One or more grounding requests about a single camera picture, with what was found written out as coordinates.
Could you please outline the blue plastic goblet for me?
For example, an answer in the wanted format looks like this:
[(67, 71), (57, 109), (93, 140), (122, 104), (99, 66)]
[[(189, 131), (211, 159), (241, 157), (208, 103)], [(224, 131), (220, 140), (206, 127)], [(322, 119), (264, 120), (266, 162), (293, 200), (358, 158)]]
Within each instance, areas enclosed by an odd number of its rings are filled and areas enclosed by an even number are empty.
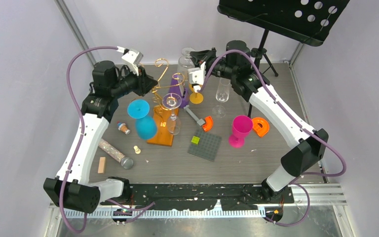
[(142, 99), (132, 101), (127, 107), (128, 115), (135, 119), (136, 132), (143, 140), (149, 140), (157, 133), (156, 123), (149, 112), (149, 103)]

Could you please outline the grey lego baseplate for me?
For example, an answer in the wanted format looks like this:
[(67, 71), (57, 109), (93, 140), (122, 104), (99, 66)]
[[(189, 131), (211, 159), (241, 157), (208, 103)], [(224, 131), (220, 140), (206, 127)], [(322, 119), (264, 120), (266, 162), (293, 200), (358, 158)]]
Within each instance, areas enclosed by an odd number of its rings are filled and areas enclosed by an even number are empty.
[(214, 162), (222, 142), (222, 137), (209, 132), (204, 132), (202, 129), (197, 130), (193, 136), (198, 136), (200, 141), (198, 145), (190, 142), (188, 153)]

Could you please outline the clear champagne flute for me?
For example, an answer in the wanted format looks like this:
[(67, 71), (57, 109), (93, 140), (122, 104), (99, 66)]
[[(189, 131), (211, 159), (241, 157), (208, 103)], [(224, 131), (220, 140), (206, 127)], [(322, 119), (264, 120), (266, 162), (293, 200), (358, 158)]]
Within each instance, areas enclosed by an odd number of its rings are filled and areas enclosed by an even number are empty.
[(223, 103), (227, 102), (230, 94), (230, 80), (225, 78), (220, 78), (218, 89), (216, 91), (216, 100), (218, 104), (212, 109), (213, 115), (218, 118), (223, 118), (226, 115), (226, 109)]

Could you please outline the clear wine glass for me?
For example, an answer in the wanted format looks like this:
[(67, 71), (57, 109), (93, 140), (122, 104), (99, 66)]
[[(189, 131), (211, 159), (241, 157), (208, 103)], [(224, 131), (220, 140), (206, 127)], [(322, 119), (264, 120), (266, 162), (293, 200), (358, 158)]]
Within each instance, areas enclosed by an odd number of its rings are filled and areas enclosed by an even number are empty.
[(166, 128), (172, 135), (177, 135), (181, 129), (181, 121), (177, 115), (179, 107), (181, 105), (181, 97), (176, 93), (167, 93), (162, 98), (162, 105), (165, 110), (170, 112), (168, 119), (166, 121)]

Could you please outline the magenta plastic goblet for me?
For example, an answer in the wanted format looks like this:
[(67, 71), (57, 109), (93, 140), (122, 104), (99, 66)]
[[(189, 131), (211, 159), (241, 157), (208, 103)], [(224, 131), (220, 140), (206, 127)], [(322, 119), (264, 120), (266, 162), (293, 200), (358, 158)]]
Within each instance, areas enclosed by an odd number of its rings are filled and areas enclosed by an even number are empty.
[(244, 146), (245, 138), (250, 134), (253, 128), (252, 120), (245, 115), (234, 118), (232, 122), (232, 134), (228, 138), (228, 143), (234, 148)]

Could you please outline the gold wire glass rack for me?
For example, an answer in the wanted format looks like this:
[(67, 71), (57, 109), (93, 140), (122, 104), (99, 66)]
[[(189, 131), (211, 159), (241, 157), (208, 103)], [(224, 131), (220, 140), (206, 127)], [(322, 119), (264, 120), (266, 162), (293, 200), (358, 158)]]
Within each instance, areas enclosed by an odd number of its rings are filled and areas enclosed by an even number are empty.
[(153, 94), (153, 102), (155, 102), (153, 119), (157, 126), (157, 134), (147, 140), (147, 143), (151, 145), (171, 147), (173, 145), (174, 136), (178, 135), (181, 131), (182, 125), (178, 114), (183, 99), (181, 95), (175, 92), (168, 92), (165, 95), (160, 95), (158, 92), (161, 89), (179, 89), (185, 84), (186, 78), (182, 73), (174, 73), (171, 76), (171, 81), (174, 84), (161, 86), (160, 81), (164, 78), (169, 69), (169, 61), (164, 58), (158, 58), (155, 60), (154, 65), (156, 67), (165, 66), (165, 69), (157, 79), (158, 85), (151, 90), (151, 93)]

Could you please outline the orange curved track piece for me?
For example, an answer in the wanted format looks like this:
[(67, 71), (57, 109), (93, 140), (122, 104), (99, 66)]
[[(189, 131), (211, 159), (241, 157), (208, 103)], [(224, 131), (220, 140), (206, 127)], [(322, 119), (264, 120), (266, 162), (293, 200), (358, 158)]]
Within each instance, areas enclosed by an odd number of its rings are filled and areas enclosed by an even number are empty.
[(269, 123), (260, 117), (256, 117), (252, 119), (253, 127), (252, 130), (259, 136), (264, 137), (269, 132)]

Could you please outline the cream chess pawn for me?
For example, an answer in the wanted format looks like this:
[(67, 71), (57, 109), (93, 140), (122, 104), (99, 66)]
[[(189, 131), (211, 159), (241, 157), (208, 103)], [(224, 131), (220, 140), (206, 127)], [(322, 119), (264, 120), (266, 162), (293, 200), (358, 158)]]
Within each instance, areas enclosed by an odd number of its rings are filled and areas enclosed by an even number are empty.
[(141, 153), (141, 149), (138, 146), (134, 146), (133, 149), (134, 149), (134, 151), (135, 151), (136, 154), (140, 154)]

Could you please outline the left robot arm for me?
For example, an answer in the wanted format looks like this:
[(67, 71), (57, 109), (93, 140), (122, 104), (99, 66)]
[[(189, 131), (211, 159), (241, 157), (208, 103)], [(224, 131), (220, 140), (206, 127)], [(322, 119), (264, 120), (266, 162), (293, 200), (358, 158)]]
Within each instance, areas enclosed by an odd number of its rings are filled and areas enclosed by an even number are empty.
[(144, 96), (157, 84), (143, 66), (134, 73), (129, 66), (118, 68), (112, 61), (94, 65), (90, 93), (79, 112), (79, 126), (68, 156), (54, 178), (46, 178), (43, 188), (57, 207), (92, 213), (114, 198), (127, 204), (132, 197), (129, 180), (109, 177), (90, 183), (91, 165), (103, 134), (118, 108), (119, 98), (133, 92)]

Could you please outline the grey plastic bar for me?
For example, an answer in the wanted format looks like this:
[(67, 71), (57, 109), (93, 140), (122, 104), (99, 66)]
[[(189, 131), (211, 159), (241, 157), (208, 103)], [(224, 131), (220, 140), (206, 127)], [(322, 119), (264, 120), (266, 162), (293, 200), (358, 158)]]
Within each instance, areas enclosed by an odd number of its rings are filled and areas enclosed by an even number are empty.
[(184, 107), (184, 110), (190, 115), (192, 119), (197, 123), (198, 126), (203, 126), (205, 124), (205, 120), (199, 118), (190, 108), (189, 105)]

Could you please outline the small clown figurine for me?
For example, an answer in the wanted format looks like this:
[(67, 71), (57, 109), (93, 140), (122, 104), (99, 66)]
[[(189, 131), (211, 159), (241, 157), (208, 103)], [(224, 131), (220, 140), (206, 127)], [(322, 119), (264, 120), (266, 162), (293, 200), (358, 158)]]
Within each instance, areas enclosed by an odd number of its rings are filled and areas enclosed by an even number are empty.
[(124, 133), (126, 135), (128, 135), (130, 133), (130, 129), (127, 127), (126, 123), (118, 122), (117, 128), (119, 131), (121, 131), (122, 133)]

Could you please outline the small orange curved piece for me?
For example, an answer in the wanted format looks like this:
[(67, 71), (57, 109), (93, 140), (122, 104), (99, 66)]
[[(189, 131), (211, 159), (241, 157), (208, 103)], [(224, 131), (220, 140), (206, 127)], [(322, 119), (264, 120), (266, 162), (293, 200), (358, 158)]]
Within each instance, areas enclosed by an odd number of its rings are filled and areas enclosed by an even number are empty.
[(205, 123), (202, 125), (202, 129), (204, 130), (204, 132), (208, 132), (213, 128), (213, 118), (211, 116), (207, 116), (204, 121)]

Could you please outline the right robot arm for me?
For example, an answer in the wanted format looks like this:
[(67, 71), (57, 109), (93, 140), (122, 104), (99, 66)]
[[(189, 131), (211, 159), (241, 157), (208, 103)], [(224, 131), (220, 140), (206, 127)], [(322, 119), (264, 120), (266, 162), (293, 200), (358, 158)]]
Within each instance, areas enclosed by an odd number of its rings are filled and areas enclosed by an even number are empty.
[(245, 42), (232, 40), (227, 46), (222, 56), (216, 55), (215, 48), (190, 52), (194, 68), (189, 72), (189, 82), (199, 92), (210, 76), (228, 79), (233, 91), (261, 111), (283, 136), (290, 151), (262, 182), (264, 200), (276, 202), (282, 189), (323, 158), (329, 135), (324, 129), (314, 129), (288, 107), (259, 72)]

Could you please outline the orange plastic goblet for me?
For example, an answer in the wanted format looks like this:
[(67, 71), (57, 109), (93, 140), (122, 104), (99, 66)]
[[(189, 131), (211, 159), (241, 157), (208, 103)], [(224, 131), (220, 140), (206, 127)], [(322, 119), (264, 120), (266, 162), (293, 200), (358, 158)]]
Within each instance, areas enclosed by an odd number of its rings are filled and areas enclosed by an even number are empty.
[(201, 94), (201, 85), (189, 85), (191, 94), (189, 100), (193, 104), (201, 104), (204, 100), (203, 95)]

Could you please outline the small wooden block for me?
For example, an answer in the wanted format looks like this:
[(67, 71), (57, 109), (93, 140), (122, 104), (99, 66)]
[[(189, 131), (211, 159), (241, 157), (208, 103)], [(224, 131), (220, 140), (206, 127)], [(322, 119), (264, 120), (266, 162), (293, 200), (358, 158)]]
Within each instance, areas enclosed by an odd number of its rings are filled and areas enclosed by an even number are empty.
[(98, 174), (104, 174), (106, 170), (106, 157), (100, 157), (98, 163)]

